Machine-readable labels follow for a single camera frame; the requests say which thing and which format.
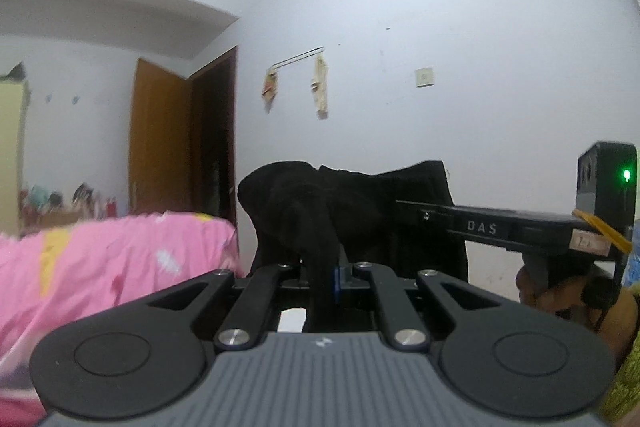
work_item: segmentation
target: yellow rubber band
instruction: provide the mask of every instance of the yellow rubber band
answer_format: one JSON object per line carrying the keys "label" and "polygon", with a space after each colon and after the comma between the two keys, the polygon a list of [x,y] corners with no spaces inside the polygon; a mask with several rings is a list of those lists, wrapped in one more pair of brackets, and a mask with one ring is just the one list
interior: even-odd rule
{"label": "yellow rubber band", "polygon": [[583,212],[578,210],[577,208],[573,211],[574,216],[580,217],[580,219],[585,220],[589,223],[594,229],[598,230],[604,237],[610,240],[610,242],[618,248],[622,253],[629,254],[631,253],[632,245],[631,241],[625,238],[618,230],[613,229],[603,220],[601,220],[598,216],[594,216],[593,214],[588,214],[587,212]]}

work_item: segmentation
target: handwritten label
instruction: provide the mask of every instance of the handwritten label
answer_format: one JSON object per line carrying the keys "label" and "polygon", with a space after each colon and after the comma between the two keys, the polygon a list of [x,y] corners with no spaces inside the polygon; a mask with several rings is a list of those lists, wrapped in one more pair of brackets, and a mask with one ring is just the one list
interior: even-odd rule
{"label": "handwritten label", "polygon": [[599,233],[588,232],[588,230],[574,229],[573,233],[571,234],[569,248],[571,248],[571,250],[578,250],[606,257],[607,255],[609,255],[611,242]]}

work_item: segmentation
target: wall outlet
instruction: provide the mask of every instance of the wall outlet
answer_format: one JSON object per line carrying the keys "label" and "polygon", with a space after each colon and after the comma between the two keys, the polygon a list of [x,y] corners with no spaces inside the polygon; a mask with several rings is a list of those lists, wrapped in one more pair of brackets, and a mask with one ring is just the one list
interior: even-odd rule
{"label": "wall outlet", "polygon": [[433,68],[415,70],[415,87],[433,86],[433,84],[435,84]]}

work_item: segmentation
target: black cloth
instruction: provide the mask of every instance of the black cloth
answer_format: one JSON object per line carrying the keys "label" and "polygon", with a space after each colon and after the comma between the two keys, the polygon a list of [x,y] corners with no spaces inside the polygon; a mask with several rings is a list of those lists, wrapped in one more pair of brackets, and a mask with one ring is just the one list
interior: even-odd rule
{"label": "black cloth", "polygon": [[400,277],[434,268],[467,280],[464,241],[394,222],[396,200],[452,204],[440,161],[376,175],[324,166],[316,170],[304,162],[273,163],[240,182],[238,200],[258,238],[252,272],[303,261],[311,293],[309,330],[330,329],[335,320],[340,245],[351,263],[386,264]]}

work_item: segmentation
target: door frame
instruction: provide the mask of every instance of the door frame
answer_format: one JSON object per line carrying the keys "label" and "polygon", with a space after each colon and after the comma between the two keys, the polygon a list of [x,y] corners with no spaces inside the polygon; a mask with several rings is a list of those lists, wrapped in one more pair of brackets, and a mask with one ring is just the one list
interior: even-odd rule
{"label": "door frame", "polygon": [[215,58],[206,66],[200,68],[193,73],[189,80],[193,82],[204,74],[209,73],[214,68],[224,64],[228,61],[229,75],[230,75],[230,100],[229,100],[229,122],[230,133],[228,137],[228,157],[227,157],[227,169],[229,174],[233,176],[233,197],[231,198],[231,214],[234,218],[233,225],[238,229],[238,207],[236,205],[236,64],[238,61],[238,46],[231,48],[228,52],[223,53],[220,57]]}

